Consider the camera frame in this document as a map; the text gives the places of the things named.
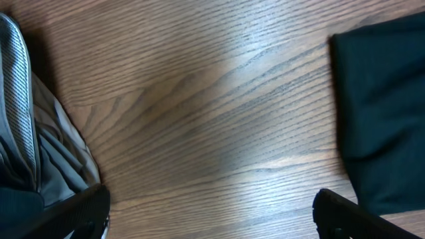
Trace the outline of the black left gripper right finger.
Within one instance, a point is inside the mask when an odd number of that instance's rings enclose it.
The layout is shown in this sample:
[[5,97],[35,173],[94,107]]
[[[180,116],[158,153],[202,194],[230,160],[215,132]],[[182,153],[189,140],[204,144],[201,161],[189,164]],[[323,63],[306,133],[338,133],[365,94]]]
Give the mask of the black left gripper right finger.
[[313,221],[320,239],[420,239],[329,189],[316,194]]

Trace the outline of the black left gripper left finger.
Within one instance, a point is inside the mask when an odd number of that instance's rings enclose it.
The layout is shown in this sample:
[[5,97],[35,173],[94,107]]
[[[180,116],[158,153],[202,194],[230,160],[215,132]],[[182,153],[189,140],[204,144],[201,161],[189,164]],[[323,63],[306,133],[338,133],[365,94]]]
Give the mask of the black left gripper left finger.
[[97,184],[62,201],[19,227],[20,238],[91,238],[105,234],[110,192]]

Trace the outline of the dark navy t-shirt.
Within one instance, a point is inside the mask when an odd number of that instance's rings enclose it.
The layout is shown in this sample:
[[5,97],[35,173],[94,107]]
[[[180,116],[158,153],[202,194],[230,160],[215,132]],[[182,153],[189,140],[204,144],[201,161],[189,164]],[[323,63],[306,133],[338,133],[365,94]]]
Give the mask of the dark navy t-shirt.
[[359,204],[424,208],[424,14],[333,35],[338,146]]

